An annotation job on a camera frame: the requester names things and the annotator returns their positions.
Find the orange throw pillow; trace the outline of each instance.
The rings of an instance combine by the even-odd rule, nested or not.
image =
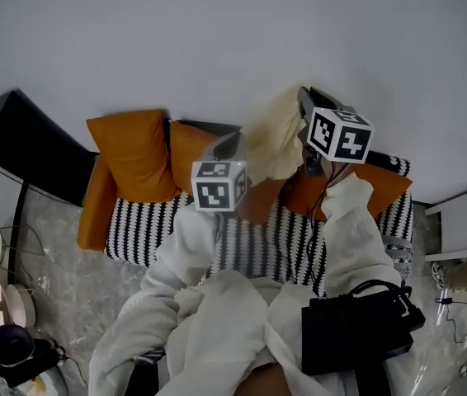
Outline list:
[[[173,180],[179,188],[193,196],[191,166],[202,156],[205,148],[217,139],[217,136],[178,122],[171,122],[169,130]],[[286,180],[266,179],[248,188],[238,207],[240,217],[254,224],[266,223],[272,204],[285,182]]]
[[[180,194],[168,168],[160,110],[133,111],[87,120],[118,188],[133,202],[166,202]]]
[[[353,164],[351,172],[360,179],[368,181],[373,186],[373,195],[369,200],[367,209],[373,217],[378,217],[388,205],[397,200],[412,184],[412,181],[397,173],[390,172],[371,164]],[[284,204],[293,213],[308,215],[316,204],[323,191],[327,179],[321,177],[308,177],[302,168],[292,178],[284,189]],[[325,221],[325,214],[316,210],[314,218]]]
[[[214,142],[217,136],[194,126],[178,122],[169,124],[169,146],[171,149],[171,172],[175,184],[184,192],[193,196],[191,188],[191,167],[205,148]]]
[[[239,204],[239,216],[253,224],[265,224],[270,210],[280,194],[287,179],[265,179],[255,186],[248,188],[247,194]]]

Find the marble floor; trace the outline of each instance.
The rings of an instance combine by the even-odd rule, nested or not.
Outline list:
[[[408,371],[408,394],[440,395],[448,385],[448,394],[455,394],[453,390],[459,388],[457,372],[467,361],[467,349],[454,343],[453,324],[446,321],[446,311],[441,311],[435,302],[440,292],[423,260],[424,253],[439,247],[440,226],[436,218],[424,216],[422,206],[414,208],[413,276],[408,284],[413,287],[412,300],[422,309],[427,322],[413,334],[419,365],[415,371]],[[80,213],[77,207],[28,191],[22,223],[37,232],[45,255],[22,252],[17,274],[20,282],[34,289],[37,324],[33,332],[60,342],[87,378],[94,346],[124,301],[138,290],[144,269],[115,262],[101,252],[78,248]],[[36,251],[38,246],[33,232],[22,228],[18,247]],[[467,292],[455,293],[454,298],[467,301]],[[467,333],[467,304],[451,305],[450,316],[457,324],[457,339],[463,339]],[[87,394],[72,361],[62,371],[71,395]]]

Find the white sleeve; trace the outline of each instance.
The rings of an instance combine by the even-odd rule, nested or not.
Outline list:
[[[215,217],[195,210],[177,212],[173,233],[157,249],[157,261],[146,271],[141,290],[125,302],[116,322],[92,354],[89,395],[123,395],[134,369],[134,356],[164,347],[177,326],[182,288],[197,285],[215,255]]]
[[[367,209],[373,186],[352,173],[328,188],[322,210],[327,246],[325,291],[342,295],[370,279],[400,285],[400,274],[385,253],[376,222]]]

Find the white cloth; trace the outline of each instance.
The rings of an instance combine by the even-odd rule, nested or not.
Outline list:
[[[298,133],[306,126],[298,107],[298,87],[271,102],[241,133],[246,138],[248,176],[252,186],[271,179],[288,179],[303,164]]]
[[[369,279],[400,284],[367,210],[371,192],[354,173],[328,189],[322,209],[329,297]],[[232,395],[253,368],[272,360],[281,364],[293,395],[354,394],[352,375],[301,372],[301,308],[315,297],[312,290],[249,280],[236,271],[221,271],[197,286],[212,262],[214,237],[213,215],[192,206],[177,212],[142,290],[125,303],[92,355],[89,394],[123,395],[133,356],[164,345],[170,380],[160,395]],[[385,363],[395,394],[408,394],[405,369],[413,361],[410,352]]]

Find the white pajamas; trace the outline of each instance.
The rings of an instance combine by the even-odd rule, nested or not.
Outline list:
[[[370,279],[400,285],[367,210],[371,192],[372,186],[352,173],[329,188],[323,201],[328,297]],[[215,217],[193,205],[179,210],[141,291],[125,303],[92,354],[91,396],[124,395],[133,356],[164,346],[162,396],[233,395],[254,368],[270,362],[282,366],[293,395],[356,394],[351,373],[309,377],[301,372],[301,308],[316,297],[312,290],[267,278],[249,280],[236,271],[221,271],[197,285],[214,255]],[[413,362],[411,352],[385,362],[394,394],[408,394],[413,387],[404,373],[409,368],[411,377]]]

